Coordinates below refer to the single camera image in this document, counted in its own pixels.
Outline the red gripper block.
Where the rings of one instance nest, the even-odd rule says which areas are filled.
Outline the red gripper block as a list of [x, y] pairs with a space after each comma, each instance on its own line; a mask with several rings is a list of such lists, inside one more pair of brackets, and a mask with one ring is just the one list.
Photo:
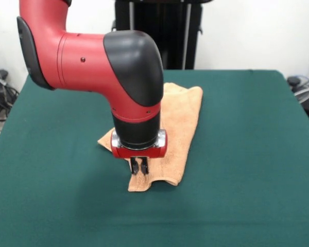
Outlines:
[[167, 151], [167, 132], [160, 129], [153, 146], [147, 149], [133, 150], [124, 147], [116, 131], [111, 133], [111, 152], [116, 158], [130, 158], [131, 173], [136, 175], [139, 171], [139, 164], [136, 157], [141, 157], [141, 171], [148, 174], [148, 158], [162, 158]]

